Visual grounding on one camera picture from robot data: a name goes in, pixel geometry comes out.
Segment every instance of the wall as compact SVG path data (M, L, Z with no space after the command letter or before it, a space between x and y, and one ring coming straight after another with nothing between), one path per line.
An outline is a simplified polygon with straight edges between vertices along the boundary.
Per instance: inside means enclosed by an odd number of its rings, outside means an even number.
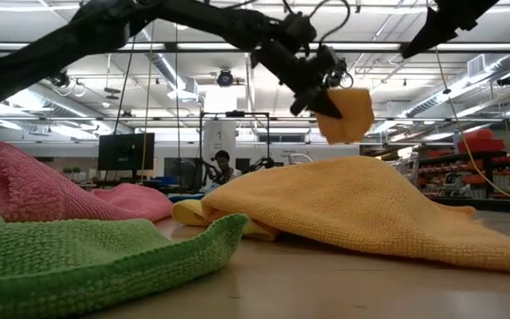
M97 158L97 144L17 144L17 147L35 157L70 158L80 161L80 158ZM272 145L271 157L275 161L287 164L287 157L293 152L306 153L314 160L327 160L341 156L359 155L356 145ZM196 158L199 155L197 144L184 144L181 146L181 158ZM251 163L267 155L267 147L263 144L239 144L236 149L238 159L249 158ZM165 158L178 158L177 145L155 145L157 161L157 175L165 172Z

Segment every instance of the person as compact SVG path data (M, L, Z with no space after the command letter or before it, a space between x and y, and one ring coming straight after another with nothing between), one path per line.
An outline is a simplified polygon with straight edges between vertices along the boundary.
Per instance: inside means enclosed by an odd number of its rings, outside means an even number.
M218 163L218 167L220 168L222 177L221 180L223 183L227 183L231 180L236 179L241 176L241 171L239 169L233 168L229 165L229 153L226 151L218 151L215 156L216 162Z

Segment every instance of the yellow towel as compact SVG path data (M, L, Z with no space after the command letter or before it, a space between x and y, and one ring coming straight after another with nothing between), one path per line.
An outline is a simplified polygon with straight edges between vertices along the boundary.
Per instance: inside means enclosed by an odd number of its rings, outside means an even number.
M430 201L378 159L249 173L210 193L202 208L197 214L209 221L248 214L263 226L259 237L282 230L364 253L510 271L510 237L473 220L471 207Z
M342 114L342 119L316 113L318 128L330 144L360 141L371 128L374 115L371 97L366 89L330 89L329 99Z

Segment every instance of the wooden table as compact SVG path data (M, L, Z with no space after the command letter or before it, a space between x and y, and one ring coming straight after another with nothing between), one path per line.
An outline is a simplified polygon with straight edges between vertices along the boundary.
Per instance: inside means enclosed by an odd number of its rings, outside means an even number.
M479 213L510 235L510 214ZM172 220L173 240L201 232ZM244 239L222 270L90 315L168 319L510 319L510 274L353 253L286 236Z

